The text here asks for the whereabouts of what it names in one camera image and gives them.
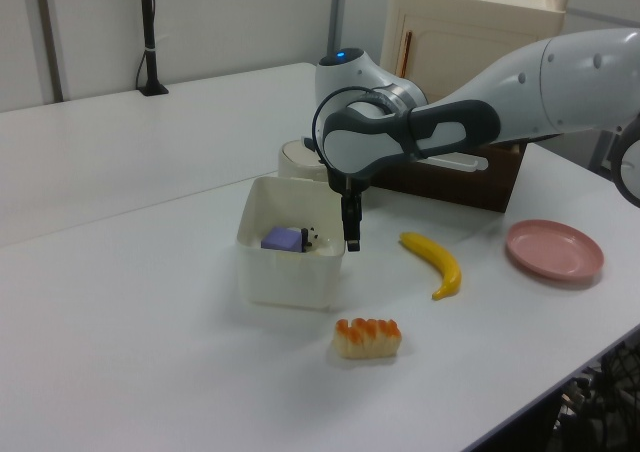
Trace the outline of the dark robot gripper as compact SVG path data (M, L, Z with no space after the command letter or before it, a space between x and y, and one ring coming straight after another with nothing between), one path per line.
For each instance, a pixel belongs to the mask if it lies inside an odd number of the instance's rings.
M343 235L348 251L360 250L361 196L370 187L369 179L354 178L331 166L327 167L327 178L330 188L342 195L341 215Z

